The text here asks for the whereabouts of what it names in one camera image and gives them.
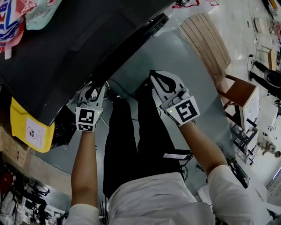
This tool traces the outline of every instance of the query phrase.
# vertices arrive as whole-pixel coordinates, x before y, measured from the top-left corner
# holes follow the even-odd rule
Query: label
[[[194,96],[182,100],[180,103],[168,108],[166,112],[181,126],[200,116]]]
[[[34,122],[32,119],[26,119],[25,139],[39,149],[43,149],[46,128]]]
[[[94,132],[95,125],[102,114],[101,110],[76,107],[76,127],[79,131]]]

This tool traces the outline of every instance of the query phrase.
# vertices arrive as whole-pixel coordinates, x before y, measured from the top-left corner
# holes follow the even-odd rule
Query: black pants
[[[152,90],[145,91],[138,100],[138,120],[140,141],[137,148],[130,105],[125,99],[113,101],[104,156],[103,193],[108,198],[128,181],[157,174],[181,173],[177,160],[163,158],[166,149],[175,148],[159,116]]]
[[[256,68],[258,68],[261,72],[265,72],[266,70],[268,70],[268,68],[266,66],[264,66],[263,64],[261,64],[258,61],[254,62],[254,65],[256,66]],[[250,72],[250,76],[251,78],[253,78],[256,82],[258,82],[261,86],[263,86],[264,88],[266,88],[271,95],[277,97],[277,98],[281,98],[281,89],[274,87],[272,85],[270,85],[269,83],[267,83],[267,81],[265,79],[263,79],[262,77],[256,75],[253,72]]]

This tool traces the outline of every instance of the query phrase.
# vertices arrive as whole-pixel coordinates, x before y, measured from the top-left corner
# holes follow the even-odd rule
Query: light
[[[275,174],[275,176],[273,177],[272,180],[274,180],[279,175],[280,170],[281,170],[281,168],[278,170],[278,172]]]

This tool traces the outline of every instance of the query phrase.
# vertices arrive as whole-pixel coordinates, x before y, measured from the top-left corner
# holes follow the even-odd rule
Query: floor
[[[249,82],[247,70],[252,68],[250,64],[252,60],[256,59],[268,67],[267,55],[257,51],[257,49],[262,49],[262,45],[268,48],[276,48],[276,45],[271,44],[269,35],[263,35],[256,32],[255,36],[254,28],[251,23],[251,18],[268,17],[268,13],[261,0],[224,0],[218,2],[220,3],[220,6],[209,12],[209,15],[222,36],[231,56],[232,62],[227,68],[227,73]],[[250,54],[253,54],[254,56],[256,55],[256,57],[249,58],[248,60]],[[263,77],[263,74],[256,67],[253,67],[252,71]],[[267,90],[254,80],[252,81],[252,84],[259,86],[260,102],[263,98],[268,98],[271,102],[276,100],[273,96],[267,96]],[[272,139],[277,148],[280,149],[281,142],[279,139],[275,138],[280,137],[280,135],[278,135],[278,130],[280,131],[281,127],[278,128],[278,126],[281,125],[277,122],[276,131],[272,132]],[[280,158],[276,159],[271,154],[265,156],[258,155],[252,169],[264,184],[266,184],[272,174],[275,173],[280,166]]]
[[[209,14],[231,56],[232,63],[228,67],[227,73],[243,80],[248,80],[248,55],[255,55],[257,50],[257,45],[254,43],[256,37],[249,12],[251,12],[252,18],[264,16],[267,12],[261,0],[249,0],[249,7],[248,2],[245,0],[217,0],[217,2],[220,3],[220,6],[215,7]],[[267,36],[258,37],[258,48],[261,45],[270,45],[270,40],[268,40]],[[259,52],[257,52],[257,57],[266,60],[266,56],[261,55]],[[220,98],[203,63],[178,30],[163,33],[159,37],[149,40],[108,81],[111,88],[130,103],[132,118],[137,118],[137,102],[126,95],[119,85],[130,94],[134,94],[142,81],[148,77],[150,69],[169,71],[181,77],[189,88],[190,93],[195,96],[199,106],[201,116],[196,119],[196,123],[219,145],[226,157],[234,157],[229,125],[224,115]],[[265,95],[266,91],[261,88],[260,96]],[[155,101],[158,105],[160,104],[156,95]],[[108,123],[112,105],[108,100],[105,100],[103,106],[104,112],[102,116]],[[161,118],[170,133],[175,147],[178,149],[189,149],[175,124],[163,113]],[[134,126],[136,142],[138,142],[139,125],[137,121],[134,121]],[[102,131],[96,132],[96,146],[99,197],[103,199],[101,193],[103,179],[102,162],[108,128],[100,120],[96,129],[97,131]],[[80,135],[79,132],[76,132],[69,146],[52,149],[46,154],[36,154],[55,167],[71,173]],[[196,168],[196,164],[196,160],[192,160],[188,164],[189,176],[186,181],[187,187],[193,194],[197,194],[198,189],[206,184],[206,176]]]

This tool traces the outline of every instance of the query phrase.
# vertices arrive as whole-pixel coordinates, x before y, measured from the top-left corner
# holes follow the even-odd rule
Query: gray floor
[[[150,39],[111,79],[117,81],[130,94],[134,94],[135,90],[148,77],[150,69],[169,71],[182,79],[186,87],[189,88],[190,95],[195,96],[201,113],[201,116],[195,119],[196,124],[218,144],[227,158],[234,158],[229,124],[214,84],[203,63],[179,30],[167,32]],[[137,102],[126,95],[116,83],[111,80],[108,82],[113,90],[127,98],[131,105],[132,118],[137,118]],[[156,94],[155,101],[157,105],[160,104]],[[104,100],[103,108],[102,116],[105,121],[109,122],[112,111],[109,100]],[[189,149],[174,122],[164,113],[162,113],[161,118],[175,147],[177,149]],[[136,142],[138,142],[139,124],[137,121],[134,121],[134,126]],[[107,134],[108,128],[102,120],[99,120],[96,127],[96,146],[100,199],[103,199],[103,157]],[[55,167],[71,173],[80,136],[81,134],[76,132],[68,146],[52,149],[45,154],[38,152],[36,154]],[[203,172],[196,168],[196,164],[195,159],[188,164],[189,176],[186,181],[187,187],[194,195],[197,194],[200,187],[206,184],[207,178]]]

